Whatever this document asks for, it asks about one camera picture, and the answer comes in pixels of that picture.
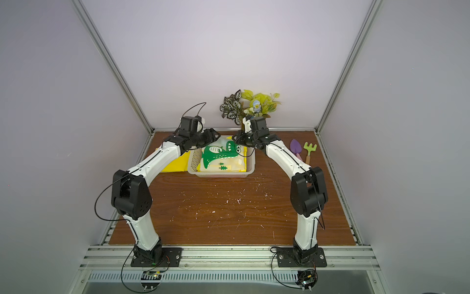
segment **wooden table surface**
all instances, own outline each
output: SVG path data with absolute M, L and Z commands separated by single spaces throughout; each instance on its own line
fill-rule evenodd
M 275 132 L 286 144 L 297 139 L 318 144 L 314 132 Z M 157 132 L 148 154 L 170 133 Z M 187 172 L 160 173 L 150 185 L 150 215 L 163 244 L 292 245 L 297 213 L 290 204 L 290 178 L 256 150 L 255 171 L 246 178 L 199 178 Z M 329 200 L 318 228 L 319 245 L 355 245 L 320 148 L 311 166 L 325 173 Z M 134 244 L 125 222 L 118 222 L 110 244 Z

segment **metal vent grille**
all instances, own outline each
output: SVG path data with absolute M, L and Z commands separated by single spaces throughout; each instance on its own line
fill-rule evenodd
M 295 283 L 297 271 L 277 270 L 277 279 L 283 283 Z M 123 271 L 125 282 L 141 282 L 142 271 Z M 89 282 L 120 282 L 119 270 L 94 270 Z M 178 283 L 277 283 L 270 270 L 185 270 L 184 272 L 167 272 L 162 274 L 161 282 Z
M 203 156 L 202 149 L 196 149 L 191 151 L 193 153 L 193 161 L 191 161 L 191 168 L 194 171 L 197 171 L 197 166 L 201 161 L 201 157 Z

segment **black mounting plate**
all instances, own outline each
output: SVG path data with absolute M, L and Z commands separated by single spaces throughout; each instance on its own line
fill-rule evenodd
M 163 261 L 158 267 L 166 268 L 168 266 L 168 259 L 165 256 L 168 256 L 170 259 L 170 267 L 177 268 L 180 266 L 181 252 L 183 248 L 179 247 L 163 247 Z M 136 257 L 131 261 L 131 267 L 154 267 L 155 265 L 149 262 L 147 259 Z
M 276 258 L 277 266 L 280 268 L 313 268 L 313 263 L 317 268 L 326 268 L 326 257 L 323 251 L 323 248 L 318 247 L 318 250 L 315 254 L 312 255 L 313 260 L 309 263 L 298 265 L 293 258 L 292 247 L 277 247 L 276 248 Z

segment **artificial plant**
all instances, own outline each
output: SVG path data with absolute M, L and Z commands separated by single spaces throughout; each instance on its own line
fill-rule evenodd
M 243 110 L 243 113 L 252 115 L 252 116 L 262 116 L 264 118 L 270 118 L 271 116 L 268 112 L 276 111 L 278 104 L 281 104 L 275 99 L 279 98 L 279 93 L 274 93 L 274 95 L 266 95 L 263 93 L 258 93 L 253 95 L 253 92 L 250 90 L 244 90 L 240 94 L 241 98 L 246 99 L 250 102 L 249 107 Z
M 233 119 L 237 126 L 240 125 L 240 119 L 243 117 L 243 107 L 240 102 L 241 90 L 238 90 L 235 94 L 230 95 L 230 97 L 224 98 L 224 103 L 220 106 L 220 111 L 222 112 L 222 117 L 227 117 L 228 119 Z

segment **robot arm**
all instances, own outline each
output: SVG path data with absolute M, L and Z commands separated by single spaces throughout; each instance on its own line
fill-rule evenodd
M 220 137 L 214 129 L 203 131 L 203 123 L 204 119 L 199 116 L 182 117 L 180 127 L 164 139 L 155 152 L 127 171 L 118 170 L 114 174 L 111 205 L 126 219 L 134 235 L 133 262 L 136 259 L 143 261 L 137 266 L 155 265 L 163 258 L 161 239 L 150 218 L 152 196 L 149 186 L 165 166 L 180 155 L 203 148 Z
M 290 201 L 298 213 L 293 255 L 298 264 L 317 254 L 316 230 L 324 204 L 328 201 L 323 172 L 299 160 L 274 134 L 269 133 L 262 117 L 243 119 L 245 130 L 233 136 L 237 144 L 255 147 L 272 158 L 291 179 Z M 136 241 L 136 266 L 150 266 L 163 258 L 161 239 L 150 218 L 152 197 L 148 186 L 174 159 L 188 150 L 203 148 L 215 142 L 220 134 L 213 129 L 203 131 L 203 119 L 181 118 L 181 127 L 168 136 L 162 145 L 138 165 L 114 174 L 111 204 L 129 224 Z
M 265 118 L 244 118 L 243 124 L 245 130 L 238 131 L 234 141 L 262 150 L 291 179 L 290 202 L 298 214 L 293 254 L 297 263 L 306 263 L 317 253 L 318 220 L 328 201 L 323 171 L 302 162 L 278 136 L 270 134 Z

